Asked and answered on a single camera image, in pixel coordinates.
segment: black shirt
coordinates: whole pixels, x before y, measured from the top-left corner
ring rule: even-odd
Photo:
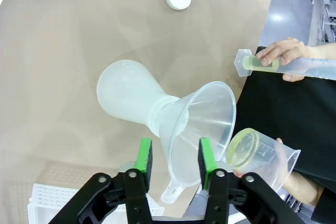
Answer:
[[[233,136],[247,127],[301,150],[294,170],[327,188],[312,220],[336,223],[336,81],[286,82],[281,74],[253,72],[237,102]]]

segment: person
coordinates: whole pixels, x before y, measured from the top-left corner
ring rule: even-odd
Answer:
[[[298,57],[336,60],[336,43],[309,47],[287,38],[256,53],[264,66],[280,56],[281,65]],[[233,136],[248,127],[301,150],[283,188],[315,207],[313,221],[336,223],[336,81],[254,71],[237,102]]]

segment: forearm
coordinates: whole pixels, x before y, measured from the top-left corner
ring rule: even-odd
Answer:
[[[302,176],[297,172],[292,172],[286,180],[283,188],[304,204],[316,206],[324,187],[311,179]]]
[[[315,47],[307,46],[309,57],[336,60],[336,43],[327,43]]]

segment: funnel handle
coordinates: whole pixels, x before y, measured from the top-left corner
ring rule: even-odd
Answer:
[[[166,190],[161,195],[161,201],[166,204],[174,203],[184,189],[184,186],[171,179]]]

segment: person's right hand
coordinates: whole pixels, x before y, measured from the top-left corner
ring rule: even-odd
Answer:
[[[280,56],[282,56],[280,60],[281,65],[287,65],[292,60],[299,57],[312,58],[309,47],[305,46],[303,42],[293,38],[287,38],[285,40],[274,42],[272,45],[256,54],[256,58],[261,61],[263,66],[271,64]],[[285,73],[282,78],[285,81],[294,82],[302,80],[304,76],[295,76]]]

